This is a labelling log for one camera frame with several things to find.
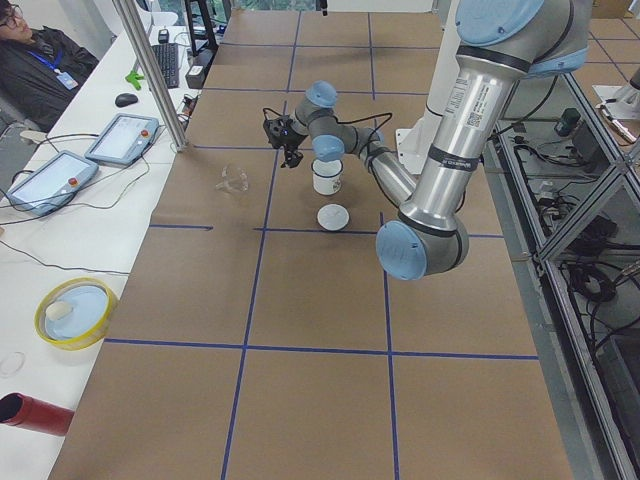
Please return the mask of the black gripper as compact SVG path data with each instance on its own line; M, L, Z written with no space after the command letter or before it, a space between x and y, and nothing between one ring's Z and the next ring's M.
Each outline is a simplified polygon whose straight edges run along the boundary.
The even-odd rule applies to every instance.
M300 134L293 129L292 118L289 115L266 118L263 122L263 129L267 135L268 143L274 149L284 149L284 159L280 167L297 167L304 155L297 150L300 146Z

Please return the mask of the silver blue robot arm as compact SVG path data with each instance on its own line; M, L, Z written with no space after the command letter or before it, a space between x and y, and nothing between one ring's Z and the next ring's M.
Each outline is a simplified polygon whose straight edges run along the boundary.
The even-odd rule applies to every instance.
M271 146L283 150L289 168L302 160L305 139L323 162L357 156L398 209L397 219L376 235L383 269L400 280L444 273L468 253L468 234L456 210L512 86L522 78L580 68L591 13L589 1L460 2L459 74L418 177L376 130L337 119L337 92L326 81L314 82L292 114L265 119L264 131Z

